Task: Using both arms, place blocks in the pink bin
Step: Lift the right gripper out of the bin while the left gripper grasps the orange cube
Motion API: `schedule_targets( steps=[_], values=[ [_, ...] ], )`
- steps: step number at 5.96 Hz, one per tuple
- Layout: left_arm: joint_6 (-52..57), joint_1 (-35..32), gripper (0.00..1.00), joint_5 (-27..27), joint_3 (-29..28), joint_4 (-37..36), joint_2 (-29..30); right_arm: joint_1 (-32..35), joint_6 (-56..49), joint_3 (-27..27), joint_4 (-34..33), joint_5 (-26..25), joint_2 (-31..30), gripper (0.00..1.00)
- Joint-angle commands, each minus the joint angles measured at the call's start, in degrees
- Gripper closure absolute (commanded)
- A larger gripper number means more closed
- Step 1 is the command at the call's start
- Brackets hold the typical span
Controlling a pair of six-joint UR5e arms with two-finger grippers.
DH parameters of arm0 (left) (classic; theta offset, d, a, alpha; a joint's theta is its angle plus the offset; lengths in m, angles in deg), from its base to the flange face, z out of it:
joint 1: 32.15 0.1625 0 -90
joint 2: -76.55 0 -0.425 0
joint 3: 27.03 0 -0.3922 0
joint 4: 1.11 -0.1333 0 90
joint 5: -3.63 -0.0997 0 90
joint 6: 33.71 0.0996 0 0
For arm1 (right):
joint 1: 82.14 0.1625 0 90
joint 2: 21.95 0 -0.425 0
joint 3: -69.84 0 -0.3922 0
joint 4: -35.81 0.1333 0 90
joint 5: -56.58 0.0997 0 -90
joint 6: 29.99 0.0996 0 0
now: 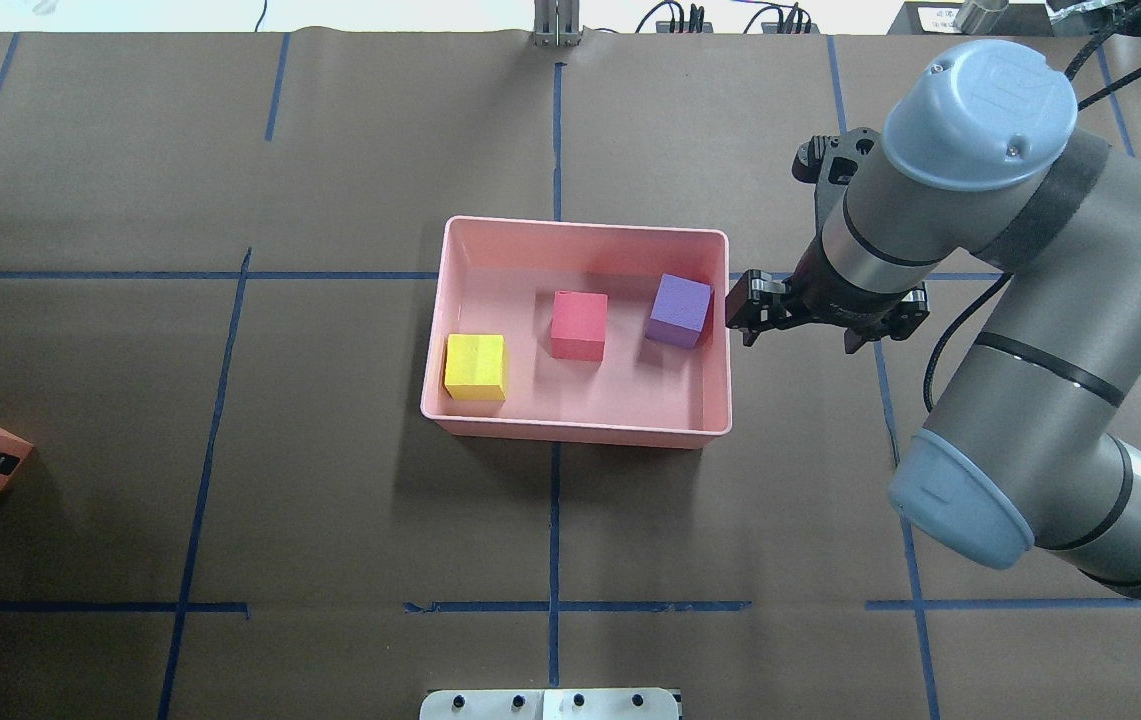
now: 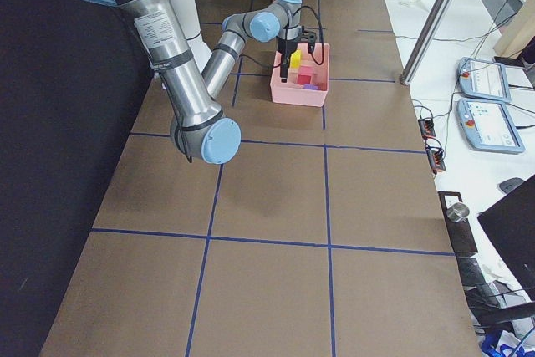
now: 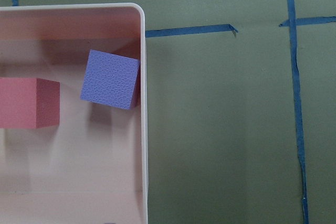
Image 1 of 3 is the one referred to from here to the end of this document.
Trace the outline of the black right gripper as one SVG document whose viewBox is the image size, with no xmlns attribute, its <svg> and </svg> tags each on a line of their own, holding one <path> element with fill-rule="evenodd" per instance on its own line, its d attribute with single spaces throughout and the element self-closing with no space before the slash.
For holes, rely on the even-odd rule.
<svg viewBox="0 0 1141 720">
<path fill-rule="evenodd" d="M 926 283 L 877 293 L 855 286 L 832 266 L 814 240 L 788 281 L 759 269 L 744 270 L 725 299 L 725 324 L 752 347 L 764 332 L 827 324 L 845 327 L 845 354 L 881 340 L 908 340 L 930 316 Z"/>
</svg>

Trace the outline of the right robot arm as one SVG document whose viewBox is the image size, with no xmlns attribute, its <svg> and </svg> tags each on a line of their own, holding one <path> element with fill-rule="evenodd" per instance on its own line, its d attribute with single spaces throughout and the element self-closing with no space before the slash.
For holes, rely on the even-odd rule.
<svg viewBox="0 0 1141 720">
<path fill-rule="evenodd" d="M 814 240 L 788 278 L 744 272 L 725 325 L 744 345 L 835 325 L 853 354 L 916 331 L 953 252 L 998 269 L 998 306 L 887 497 L 969 561 L 1005 571 L 1037 547 L 1141 601 L 1141 450 L 1109 430 L 1141 375 L 1141 160 L 1078 115 L 1031 47 L 950 47 L 881 131 L 799 147 Z"/>
</svg>

